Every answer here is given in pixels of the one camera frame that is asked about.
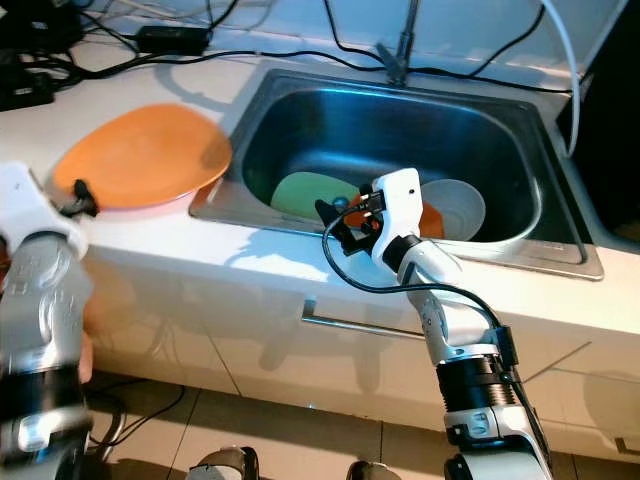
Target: metal bar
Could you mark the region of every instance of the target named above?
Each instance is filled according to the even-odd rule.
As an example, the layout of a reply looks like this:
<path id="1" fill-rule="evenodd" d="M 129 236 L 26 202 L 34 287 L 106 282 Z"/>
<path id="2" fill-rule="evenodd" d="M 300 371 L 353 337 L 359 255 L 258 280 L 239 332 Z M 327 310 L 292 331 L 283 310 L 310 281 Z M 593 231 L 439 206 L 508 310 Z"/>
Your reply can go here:
<path id="1" fill-rule="evenodd" d="M 616 437 L 614 438 L 614 441 L 616 442 L 616 448 L 618 449 L 618 453 L 640 456 L 640 450 L 634 450 L 632 448 L 628 448 L 627 444 L 624 441 L 624 438 Z"/>
<path id="2" fill-rule="evenodd" d="M 400 330 L 391 327 L 378 327 L 375 325 L 365 325 L 362 323 L 350 322 L 348 320 L 338 320 L 329 317 L 320 317 L 314 314 L 316 302 L 314 300 L 305 300 L 304 309 L 300 319 L 305 323 L 314 325 L 323 325 L 325 327 L 342 328 L 344 330 L 352 330 L 363 333 L 371 333 L 383 337 L 410 338 L 412 340 L 420 340 L 424 342 L 424 335 L 421 333 L 410 332 L 408 330 Z"/>

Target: sink basin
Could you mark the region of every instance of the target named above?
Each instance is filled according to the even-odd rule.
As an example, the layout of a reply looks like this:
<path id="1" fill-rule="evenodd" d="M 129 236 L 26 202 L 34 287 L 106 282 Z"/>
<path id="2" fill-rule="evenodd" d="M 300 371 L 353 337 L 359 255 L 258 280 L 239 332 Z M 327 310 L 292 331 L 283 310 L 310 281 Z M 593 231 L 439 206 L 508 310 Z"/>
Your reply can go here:
<path id="1" fill-rule="evenodd" d="M 485 221 L 471 241 L 438 240 L 448 252 L 602 277 L 530 104 L 272 70 L 231 142 L 229 172 L 203 188 L 191 205 L 197 218 L 318 234 L 323 230 L 319 221 L 269 206 L 287 175 L 315 172 L 358 186 L 414 167 L 421 183 L 463 180 L 485 200 Z"/>

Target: orange object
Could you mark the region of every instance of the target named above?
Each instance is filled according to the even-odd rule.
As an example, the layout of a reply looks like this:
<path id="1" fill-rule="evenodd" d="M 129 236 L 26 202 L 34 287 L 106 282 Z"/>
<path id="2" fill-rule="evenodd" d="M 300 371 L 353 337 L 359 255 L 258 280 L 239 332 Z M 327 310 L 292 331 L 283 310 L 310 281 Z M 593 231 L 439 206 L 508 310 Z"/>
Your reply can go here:
<path id="1" fill-rule="evenodd" d="M 216 123 L 180 105 L 150 105 L 82 139 L 53 180 L 67 192 L 86 181 L 101 208 L 146 207 L 212 182 L 230 162 L 231 144 Z"/>
<path id="2" fill-rule="evenodd" d="M 360 195 L 354 197 L 349 203 L 349 207 L 353 207 L 360 203 Z M 347 215 L 344 223 L 350 227 L 359 228 L 367 219 L 362 212 L 355 212 Z M 442 223 L 442 215 L 427 202 L 422 203 L 422 216 L 420 217 L 420 236 L 426 238 L 444 238 L 444 226 Z"/>

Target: countertop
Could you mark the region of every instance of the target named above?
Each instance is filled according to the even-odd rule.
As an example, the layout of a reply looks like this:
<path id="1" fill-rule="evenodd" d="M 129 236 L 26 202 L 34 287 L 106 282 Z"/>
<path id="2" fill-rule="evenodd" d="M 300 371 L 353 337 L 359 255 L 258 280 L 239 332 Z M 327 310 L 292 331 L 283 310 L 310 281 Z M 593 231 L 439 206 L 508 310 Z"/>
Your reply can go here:
<path id="1" fill-rule="evenodd" d="M 74 52 L 83 65 L 99 68 L 126 55 L 112 45 L 84 43 Z M 45 183 L 65 152 L 105 122 L 137 107 L 177 102 L 217 121 L 231 133 L 264 73 L 272 67 L 305 70 L 348 78 L 383 80 L 317 61 L 273 61 L 238 57 L 185 66 L 145 66 L 106 80 L 85 81 L 57 95 L 50 105 L 0 114 L 0 161 L 28 164 Z M 554 146 L 562 143 L 553 124 L 557 96 L 441 78 L 412 79 L 434 90 L 517 98 L 538 106 Z M 379 298 L 355 292 L 324 260 L 318 237 L 207 222 L 191 218 L 193 194 L 158 207 L 127 212 L 106 211 L 82 224 L 94 249 L 126 253 L 132 263 L 161 266 L 185 273 L 208 272 L 226 279 L 249 278 L 290 285 L 295 280 L 310 294 L 360 298 L 371 303 L 408 307 L 403 295 Z M 501 314 L 526 317 L 542 326 L 552 323 L 640 334 L 640 256 L 597 247 L 604 279 L 593 282 L 515 268 L 462 261 L 460 286 Z M 358 254 L 341 262 L 362 281 L 391 282 Z"/>

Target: tiled floor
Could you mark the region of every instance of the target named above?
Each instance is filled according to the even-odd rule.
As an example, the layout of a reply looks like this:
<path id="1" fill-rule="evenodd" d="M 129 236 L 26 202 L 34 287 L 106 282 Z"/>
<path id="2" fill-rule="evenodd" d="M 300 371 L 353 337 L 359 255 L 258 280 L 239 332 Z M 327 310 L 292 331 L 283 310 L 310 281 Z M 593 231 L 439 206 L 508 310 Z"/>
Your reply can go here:
<path id="1" fill-rule="evenodd" d="M 95 390 L 122 377 L 98 373 Z M 171 403 L 180 387 L 140 382 L 109 391 L 131 412 L 127 423 Z M 112 419 L 109 402 L 91 402 L 94 437 Z M 182 480 L 190 466 L 222 446 L 251 446 L 261 476 L 269 480 L 344 479 L 355 460 L 382 461 L 403 480 L 442 479 L 442 465 L 455 454 L 443 434 L 354 417 L 187 389 L 180 403 L 116 446 L 113 480 Z M 555 454 L 555 480 L 631 480 L 640 465 Z"/>

